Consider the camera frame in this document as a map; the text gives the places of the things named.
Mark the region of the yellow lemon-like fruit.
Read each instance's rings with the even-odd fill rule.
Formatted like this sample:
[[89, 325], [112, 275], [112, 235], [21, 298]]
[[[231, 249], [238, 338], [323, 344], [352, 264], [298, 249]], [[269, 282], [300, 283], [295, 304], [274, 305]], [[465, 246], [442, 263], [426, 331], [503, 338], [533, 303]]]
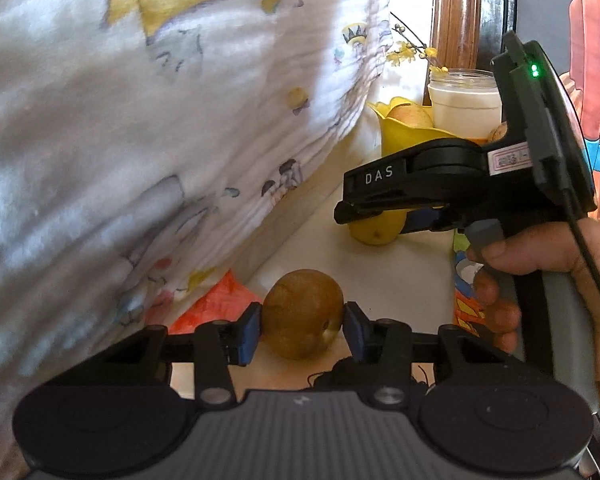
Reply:
[[401, 234], [406, 216], [406, 209], [387, 210], [378, 216], [349, 223], [349, 233], [365, 245], [388, 245]]

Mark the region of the brown round pear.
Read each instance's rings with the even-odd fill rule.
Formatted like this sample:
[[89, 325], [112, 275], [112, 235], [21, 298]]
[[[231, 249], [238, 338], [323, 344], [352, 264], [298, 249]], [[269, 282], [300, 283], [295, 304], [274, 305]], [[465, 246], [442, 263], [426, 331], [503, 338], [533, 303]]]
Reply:
[[343, 318], [343, 292], [329, 275], [300, 269], [283, 275], [262, 304], [262, 337], [284, 359], [307, 360], [325, 353]]

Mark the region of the striped melon in bowl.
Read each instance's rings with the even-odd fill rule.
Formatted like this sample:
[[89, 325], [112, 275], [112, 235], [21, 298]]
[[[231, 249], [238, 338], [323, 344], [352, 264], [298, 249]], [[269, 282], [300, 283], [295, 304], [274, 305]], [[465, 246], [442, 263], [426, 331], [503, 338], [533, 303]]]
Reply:
[[507, 122], [501, 122], [497, 127], [495, 127], [488, 136], [488, 142], [493, 143], [498, 140], [501, 140], [506, 136], [508, 127]]

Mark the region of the yellow scalloped plastic bowl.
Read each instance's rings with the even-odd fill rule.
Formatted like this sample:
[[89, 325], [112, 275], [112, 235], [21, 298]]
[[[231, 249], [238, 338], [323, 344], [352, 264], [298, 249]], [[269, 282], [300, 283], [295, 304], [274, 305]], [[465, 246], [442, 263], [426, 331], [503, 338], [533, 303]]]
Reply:
[[[414, 148], [418, 144], [432, 140], [455, 139], [454, 134], [438, 129], [435, 126], [432, 128], [410, 128], [397, 120], [388, 118], [389, 110], [403, 103], [417, 104], [411, 100], [400, 98], [400, 96], [392, 98], [389, 103], [367, 102], [367, 106], [376, 114], [379, 120], [381, 156], [388, 156], [406, 148]], [[432, 120], [431, 107], [420, 106], [426, 110]]]

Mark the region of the cartoon printed table mat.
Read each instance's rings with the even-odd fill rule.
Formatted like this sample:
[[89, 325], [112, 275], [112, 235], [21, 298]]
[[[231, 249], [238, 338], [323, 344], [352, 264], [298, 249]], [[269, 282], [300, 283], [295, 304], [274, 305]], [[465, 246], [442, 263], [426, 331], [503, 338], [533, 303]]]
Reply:
[[[455, 232], [453, 320], [457, 326], [463, 327], [469, 333], [479, 335], [484, 329], [484, 312], [476, 299], [472, 284], [481, 266], [467, 259], [468, 246], [468, 238]], [[169, 326], [169, 333], [193, 333], [197, 326], [211, 321], [236, 321], [246, 307], [259, 300], [254, 292], [236, 280], [232, 271], [227, 271], [204, 296], [196, 300]]]

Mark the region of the white foam cup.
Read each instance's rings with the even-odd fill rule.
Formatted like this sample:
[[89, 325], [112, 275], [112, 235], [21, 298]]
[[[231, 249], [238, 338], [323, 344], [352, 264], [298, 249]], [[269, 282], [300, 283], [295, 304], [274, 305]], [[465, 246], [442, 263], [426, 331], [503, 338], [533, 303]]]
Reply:
[[467, 68], [432, 70], [428, 94], [437, 129], [485, 144], [501, 125], [501, 96], [491, 72]]

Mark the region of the yellow apple in bowl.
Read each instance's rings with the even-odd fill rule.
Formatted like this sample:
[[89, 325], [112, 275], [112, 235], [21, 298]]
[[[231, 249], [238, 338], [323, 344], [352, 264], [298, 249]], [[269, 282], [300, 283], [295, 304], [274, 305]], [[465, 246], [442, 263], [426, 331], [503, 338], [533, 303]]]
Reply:
[[434, 123], [426, 110], [417, 104], [403, 103], [389, 110], [388, 118], [397, 120], [410, 128], [432, 128]]

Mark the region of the white printed curtain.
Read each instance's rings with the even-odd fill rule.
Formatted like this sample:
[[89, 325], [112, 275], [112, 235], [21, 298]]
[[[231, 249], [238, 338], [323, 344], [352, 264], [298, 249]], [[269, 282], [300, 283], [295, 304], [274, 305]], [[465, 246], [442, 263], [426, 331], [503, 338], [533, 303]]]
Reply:
[[391, 0], [0, 0], [0, 476], [35, 385], [200, 293], [353, 128]]

